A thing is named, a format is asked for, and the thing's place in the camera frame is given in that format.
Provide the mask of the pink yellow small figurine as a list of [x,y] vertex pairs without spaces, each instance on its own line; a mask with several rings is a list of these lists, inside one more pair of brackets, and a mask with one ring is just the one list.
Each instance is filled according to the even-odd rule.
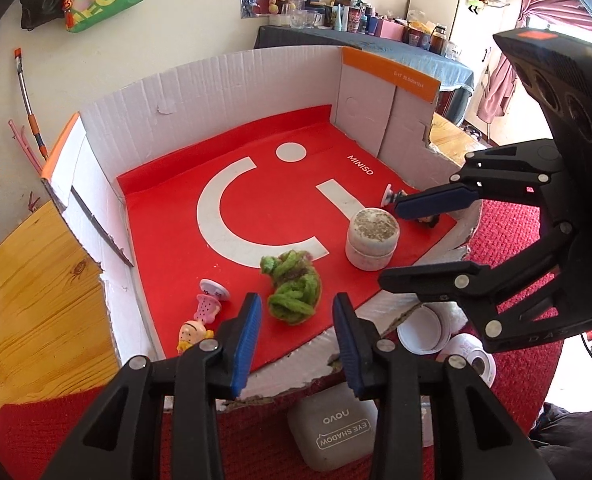
[[197,346],[205,339],[215,336],[210,328],[215,323],[222,304],[230,300],[230,292],[220,283],[203,278],[200,293],[196,296],[197,307],[193,317],[182,323],[177,343],[177,354]]

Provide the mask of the blue suit boy figurine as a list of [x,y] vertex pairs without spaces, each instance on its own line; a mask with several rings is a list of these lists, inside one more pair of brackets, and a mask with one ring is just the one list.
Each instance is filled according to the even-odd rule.
[[[399,190],[397,192],[394,191],[394,188],[391,184],[386,185],[384,189],[380,207],[383,209],[390,208],[395,216],[401,217],[400,212],[403,211],[404,207],[408,206],[408,196],[409,194],[405,190]],[[439,214],[432,214],[431,216],[424,216],[424,217],[414,217],[412,218],[408,214],[402,216],[404,220],[414,220],[419,224],[424,224],[428,228],[433,228],[437,226],[437,223],[440,219]]]

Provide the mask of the grey eye shadow case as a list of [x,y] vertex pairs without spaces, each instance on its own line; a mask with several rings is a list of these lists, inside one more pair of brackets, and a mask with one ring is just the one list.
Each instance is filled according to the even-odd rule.
[[377,414],[374,401],[360,401],[343,382],[300,400],[287,422],[307,466],[331,471],[373,453]]

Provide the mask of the pink round mini camera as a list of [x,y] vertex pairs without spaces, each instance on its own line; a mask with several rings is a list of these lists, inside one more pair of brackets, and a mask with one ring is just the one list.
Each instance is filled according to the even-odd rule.
[[494,357],[482,348],[482,342],[474,335],[462,333],[453,336],[438,353],[437,362],[444,362],[449,356],[462,356],[476,370],[486,385],[491,388],[496,380],[497,367]]

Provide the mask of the white round jar lid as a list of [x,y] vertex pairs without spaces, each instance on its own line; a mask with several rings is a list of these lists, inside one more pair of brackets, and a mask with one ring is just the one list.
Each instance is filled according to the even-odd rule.
[[455,302],[421,304],[398,325],[397,336],[411,353],[430,356],[441,352],[466,323],[464,311]]

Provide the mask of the white glitter-lid cream jar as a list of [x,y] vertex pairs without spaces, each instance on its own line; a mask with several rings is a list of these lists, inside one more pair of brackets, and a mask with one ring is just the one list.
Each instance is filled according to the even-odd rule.
[[396,252],[400,226],[381,208],[363,208],[349,222],[345,254],[362,271],[379,271],[389,265]]

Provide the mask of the green fuzzy frog toy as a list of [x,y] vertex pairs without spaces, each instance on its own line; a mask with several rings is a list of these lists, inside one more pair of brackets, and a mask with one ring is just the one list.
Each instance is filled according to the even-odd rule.
[[291,249],[278,256],[263,256],[260,270],[273,287],[267,304],[274,318],[298,325],[316,314],[322,281],[309,252]]

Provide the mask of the orange cardboard box tray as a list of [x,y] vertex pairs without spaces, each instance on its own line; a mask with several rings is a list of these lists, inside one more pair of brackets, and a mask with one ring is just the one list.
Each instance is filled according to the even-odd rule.
[[348,292],[381,332],[410,307],[353,266],[350,219],[386,185],[415,192],[458,167],[430,144],[440,82],[350,47],[234,52],[149,76],[83,107],[42,181],[100,265],[120,362],[171,358],[200,281],[268,296],[259,263],[305,250],[322,278],[310,320],[265,315],[244,400],[304,388],[331,371],[331,304]]

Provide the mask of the white cabinet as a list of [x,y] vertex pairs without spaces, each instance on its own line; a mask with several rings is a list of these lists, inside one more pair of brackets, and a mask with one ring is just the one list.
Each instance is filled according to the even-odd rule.
[[459,61],[474,73],[474,94],[464,120],[484,133],[488,132],[489,126],[478,118],[477,110],[501,55],[492,36],[512,29],[519,13],[520,0],[495,2],[476,13],[468,8],[466,0],[459,0],[456,10],[450,40],[456,46]]

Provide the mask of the blue-grey covered side table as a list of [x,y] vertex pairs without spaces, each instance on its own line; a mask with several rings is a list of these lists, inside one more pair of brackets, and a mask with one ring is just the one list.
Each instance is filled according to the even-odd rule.
[[401,41],[353,32],[336,32],[332,29],[273,25],[262,25],[258,28],[255,49],[293,46],[351,47],[388,58],[430,76],[440,82],[440,92],[453,93],[450,104],[444,112],[439,112],[439,115],[456,126],[462,124],[474,94],[474,73],[470,68],[460,62],[418,47],[411,47]]

